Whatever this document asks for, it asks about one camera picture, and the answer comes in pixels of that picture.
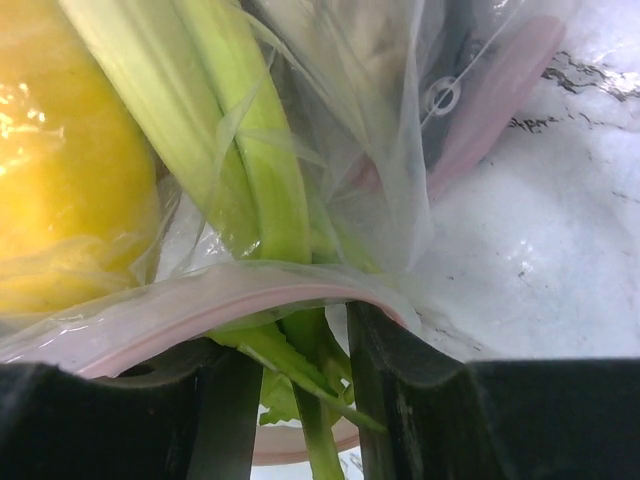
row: yellow vegetable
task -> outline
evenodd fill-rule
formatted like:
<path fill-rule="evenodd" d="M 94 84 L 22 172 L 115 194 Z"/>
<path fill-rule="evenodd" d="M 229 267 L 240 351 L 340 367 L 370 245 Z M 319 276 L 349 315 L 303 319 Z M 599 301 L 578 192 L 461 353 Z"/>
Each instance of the yellow vegetable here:
<path fill-rule="evenodd" d="M 0 11 L 0 314 L 147 281 L 161 213 L 144 135 L 55 0 Z"/>

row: plastic bag hole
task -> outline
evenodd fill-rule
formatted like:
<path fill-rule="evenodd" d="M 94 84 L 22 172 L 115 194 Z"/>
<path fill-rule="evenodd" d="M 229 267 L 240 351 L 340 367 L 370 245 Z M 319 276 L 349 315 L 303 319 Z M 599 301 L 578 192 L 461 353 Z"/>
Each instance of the plastic bag hole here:
<path fill-rule="evenodd" d="M 146 363 L 141 363 L 140 365 L 135 365 L 128 370 L 125 370 L 118 378 L 129 378 L 129 377 L 141 377 L 143 375 L 149 375 L 155 372 L 155 368 L 151 365 L 147 365 Z"/>
<path fill-rule="evenodd" d="M 425 94 L 426 110 L 430 115 L 440 117 L 450 113 L 460 100 L 460 85 L 454 77 L 444 77 L 436 81 Z"/>

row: celery stalk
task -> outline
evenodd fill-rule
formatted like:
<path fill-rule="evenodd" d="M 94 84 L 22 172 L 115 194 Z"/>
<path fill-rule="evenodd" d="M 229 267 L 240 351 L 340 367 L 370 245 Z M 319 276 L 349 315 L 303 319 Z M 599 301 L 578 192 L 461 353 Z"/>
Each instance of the celery stalk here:
<path fill-rule="evenodd" d="M 236 0 L 176 0 L 224 112 L 260 82 L 241 130 L 289 133 L 280 98 Z M 256 202 L 261 257 L 310 263 L 304 181 L 296 155 L 250 136 L 236 136 Z"/>
<path fill-rule="evenodd" d="M 59 4 L 234 257 L 310 263 L 311 227 L 297 157 L 250 135 L 288 134 L 289 126 L 236 0 Z M 295 313 L 282 329 L 284 335 L 270 324 L 210 336 L 294 382 L 314 477 L 344 478 L 331 434 L 334 412 L 381 427 L 350 410 L 336 391 L 350 372 L 321 310 Z"/>
<path fill-rule="evenodd" d="M 269 75 L 264 76 L 262 52 L 238 2 L 177 0 L 177 4 L 196 39 L 223 111 L 232 110 L 256 82 L 261 82 L 241 130 L 289 133 L 275 86 Z M 251 137 L 238 136 L 236 141 L 260 219 L 261 258 L 310 263 L 306 192 L 295 154 Z M 328 351 L 318 349 L 316 343 L 323 322 L 326 325 L 321 311 L 296 313 L 282 321 L 289 343 L 319 368 L 328 362 L 324 358 Z M 294 386 L 294 391 L 314 477 L 344 478 L 326 406 L 299 386 Z"/>
<path fill-rule="evenodd" d="M 222 112 L 171 0 L 59 0 L 171 173 L 234 256 L 256 256 L 258 219 L 241 158 L 219 172 Z"/>

